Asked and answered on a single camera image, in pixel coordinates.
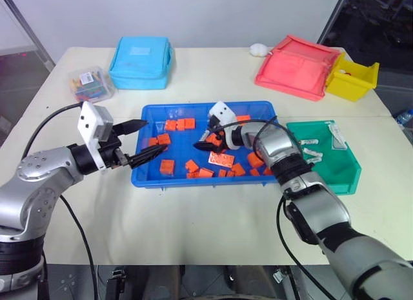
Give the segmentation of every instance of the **table surface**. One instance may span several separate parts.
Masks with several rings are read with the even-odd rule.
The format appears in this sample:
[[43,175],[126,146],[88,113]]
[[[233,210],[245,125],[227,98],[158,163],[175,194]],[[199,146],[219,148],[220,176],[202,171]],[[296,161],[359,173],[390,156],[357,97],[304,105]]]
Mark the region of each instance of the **table surface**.
[[[0,183],[14,173],[36,126],[58,108],[75,102],[67,85],[73,70],[108,68],[112,48],[70,48],[53,69],[0,149]],[[406,259],[413,259],[413,149],[374,91],[352,103],[334,95],[312,102],[253,84],[262,59],[246,48],[177,48],[166,90],[120,90],[99,105],[115,123],[139,117],[156,103],[270,101],[282,124],[334,119],[361,167],[354,195],[341,196],[353,227]],[[49,122],[32,150],[81,144],[79,110]],[[136,135],[123,138],[133,153]],[[95,173],[64,195],[82,223],[94,261],[104,265],[198,264],[289,265],[276,233],[278,184],[145,189],[130,182],[129,168]],[[325,264],[317,246],[301,242],[283,217],[287,243],[304,264]],[[58,202],[45,238],[49,263],[87,264],[79,232]]]

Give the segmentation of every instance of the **white tag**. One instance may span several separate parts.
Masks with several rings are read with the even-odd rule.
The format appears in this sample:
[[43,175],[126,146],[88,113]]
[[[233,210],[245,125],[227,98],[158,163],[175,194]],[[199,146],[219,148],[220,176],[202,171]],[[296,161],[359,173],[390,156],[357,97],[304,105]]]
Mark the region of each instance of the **white tag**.
[[333,150],[346,150],[346,141],[344,140],[338,125],[336,123],[330,123],[328,124],[328,129],[330,129],[330,132],[333,135]]
[[129,55],[149,55],[150,47],[131,47]]
[[303,152],[314,157],[323,157],[323,153],[316,152],[315,150],[309,150],[308,148],[303,148]]
[[90,72],[79,75],[79,78],[80,78],[80,83],[82,83],[82,85],[86,85],[88,83],[93,82],[93,77]]
[[318,144],[317,139],[308,139],[308,140],[300,140],[299,142],[300,145],[313,145],[313,144]]
[[306,160],[307,163],[320,163],[323,159],[321,157],[309,158]]

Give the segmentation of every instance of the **clear plastic box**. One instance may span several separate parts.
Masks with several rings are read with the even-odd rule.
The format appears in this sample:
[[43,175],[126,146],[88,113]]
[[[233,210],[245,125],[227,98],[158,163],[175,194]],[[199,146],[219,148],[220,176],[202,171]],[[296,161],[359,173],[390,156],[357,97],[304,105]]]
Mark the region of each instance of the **clear plastic box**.
[[70,91],[79,102],[110,99],[116,91],[110,76],[98,66],[73,71],[68,78]]

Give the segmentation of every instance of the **blue plastic tray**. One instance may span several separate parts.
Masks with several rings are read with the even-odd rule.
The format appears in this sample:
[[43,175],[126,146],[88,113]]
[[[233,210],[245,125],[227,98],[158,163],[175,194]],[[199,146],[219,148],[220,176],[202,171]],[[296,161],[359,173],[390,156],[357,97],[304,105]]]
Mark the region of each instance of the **blue plastic tray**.
[[[136,153],[148,146],[150,137],[155,137],[165,132],[169,134],[171,145],[168,150],[156,157],[151,162],[135,168],[132,171],[132,184],[136,187],[145,188],[167,188],[184,186],[208,186],[208,185],[236,185],[236,184],[258,184],[265,185],[275,182],[274,176],[251,176],[251,166],[247,161],[247,155],[251,150],[241,147],[238,150],[228,150],[226,154],[234,155],[234,163],[241,163],[246,175],[239,177],[218,177],[219,169],[229,170],[222,166],[208,163],[209,152],[203,152],[193,147],[199,140],[208,124],[208,111],[215,103],[188,103],[179,105],[146,105],[142,109],[141,119],[148,124],[139,131]],[[275,116],[274,108],[268,101],[246,101],[226,103],[237,115],[249,115],[252,119],[270,119]],[[179,119],[193,117],[196,120],[196,128],[185,131],[165,131],[167,119]],[[162,175],[159,172],[162,159],[173,159],[175,161],[174,175]],[[200,168],[214,171],[214,176],[202,179],[187,179],[185,163],[193,159]],[[258,168],[262,174],[264,166]]]

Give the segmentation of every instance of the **blue zippered pouch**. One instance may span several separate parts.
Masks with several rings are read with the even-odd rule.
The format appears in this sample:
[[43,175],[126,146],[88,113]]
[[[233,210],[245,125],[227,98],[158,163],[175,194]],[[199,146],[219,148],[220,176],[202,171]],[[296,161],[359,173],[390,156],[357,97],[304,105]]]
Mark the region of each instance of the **blue zippered pouch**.
[[122,37],[109,74],[119,89],[164,89],[172,55],[167,37]]

